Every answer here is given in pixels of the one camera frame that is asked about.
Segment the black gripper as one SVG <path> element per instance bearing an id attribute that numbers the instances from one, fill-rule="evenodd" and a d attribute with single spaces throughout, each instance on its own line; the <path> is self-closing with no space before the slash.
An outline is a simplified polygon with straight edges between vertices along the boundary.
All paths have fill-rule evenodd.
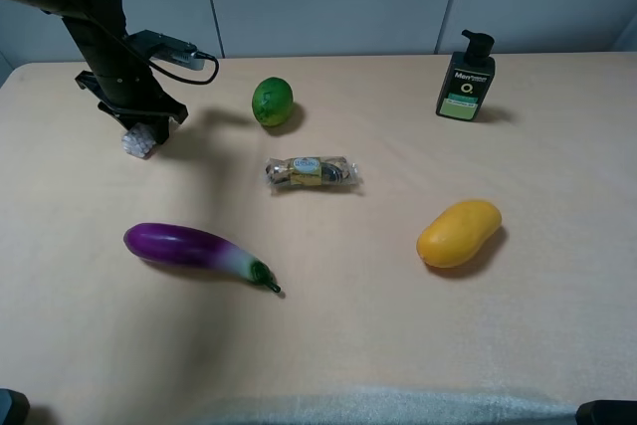
<path id="1" fill-rule="evenodd" d="M 75 81 L 81 90 L 91 92 L 98 99 L 100 111 L 124 127 L 138 121 L 153 122 L 152 137 L 156 144 L 164 144 L 169 138 L 171 119 L 182 124 L 187 118 L 186 105 L 165 92 L 153 77 L 136 77 L 126 82 L 81 71 Z"/>

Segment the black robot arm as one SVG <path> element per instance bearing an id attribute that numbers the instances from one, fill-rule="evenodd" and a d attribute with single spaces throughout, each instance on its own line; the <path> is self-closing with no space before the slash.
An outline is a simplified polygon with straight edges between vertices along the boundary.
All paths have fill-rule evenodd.
<path id="1" fill-rule="evenodd" d="M 188 51 L 186 43 L 148 30 L 128 34 L 122 0 L 12 1 L 62 19 L 89 66 L 77 75 L 77 85 L 125 129 L 145 127 L 162 144 L 171 123 L 186 120 L 187 107 L 164 91 L 150 62 L 158 52 Z"/>

